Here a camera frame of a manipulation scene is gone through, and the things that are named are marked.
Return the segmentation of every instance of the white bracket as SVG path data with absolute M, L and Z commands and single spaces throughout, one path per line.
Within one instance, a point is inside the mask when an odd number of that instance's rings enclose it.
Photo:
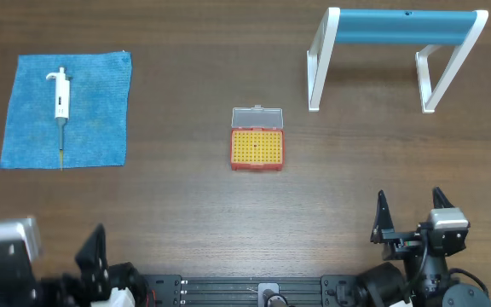
M 427 64 L 427 57 L 441 47 L 441 45 L 428 45 L 416 53 L 416 67 L 418 70 L 419 91 L 422 102 L 423 113 L 435 112 L 435 107 L 441 100 L 442 95 L 447 90 L 454 76 L 465 61 L 465 58 L 473 48 L 479 35 L 488 20 L 488 11 L 478 10 L 477 19 L 465 36 L 464 42 L 456 46 L 450 57 L 450 61 L 435 87 L 431 92 L 430 73 Z M 314 37 L 314 42 L 307 51 L 308 66 L 308 109 L 310 112 L 320 110 L 321 93 L 329 62 L 331 60 L 332 48 L 336 42 L 338 20 L 340 18 L 339 8 L 329 8 L 325 12 L 320 26 Z

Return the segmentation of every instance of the pipette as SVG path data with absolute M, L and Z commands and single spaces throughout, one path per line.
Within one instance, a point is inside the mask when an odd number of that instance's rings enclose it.
M 58 124 L 60 138 L 60 170 L 64 170 L 64 125 L 69 120 L 69 79 L 66 76 L 66 69 L 60 67 L 59 72 L 51 72 L 47 75 L 47 80 L 56 79 L 55 95 L 55 119 Z

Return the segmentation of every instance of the yellow pipette tip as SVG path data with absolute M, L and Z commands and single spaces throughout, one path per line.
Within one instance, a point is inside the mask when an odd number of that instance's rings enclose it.
M 60 150 L 60 171 L 64 171 L 64 151 Z

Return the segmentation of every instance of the wooden table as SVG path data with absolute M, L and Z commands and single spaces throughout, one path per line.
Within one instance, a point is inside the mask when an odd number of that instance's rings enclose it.
M 17 55 L 130 51 L 125 167 L 0 170 L 0 219 L 38 218 L 39 275 L 77 271 L 97 223 L 111 264 L 199 276 L 358 274 L 383 189 L 399 230 L 438 185 L 471 220 L 448 262 L 491 292 L 491 1 L 341 1 L 342 8 L 487 9 L 488 24 L 442 103 L 420 112 L 421 46 L 338 45 L 320 113 L 306 50 L 331 1 L 0 1 L 0 153 Z M 450 49 L 430 58 L 433 78 Z M 233 107 L 282 107 L 281 172 L 231 171 Z

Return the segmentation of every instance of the blue horizontal bar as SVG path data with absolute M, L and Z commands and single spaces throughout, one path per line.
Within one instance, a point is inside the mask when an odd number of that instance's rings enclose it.
M 461 45 L 477 12 L 341 9 L 337 43 Z

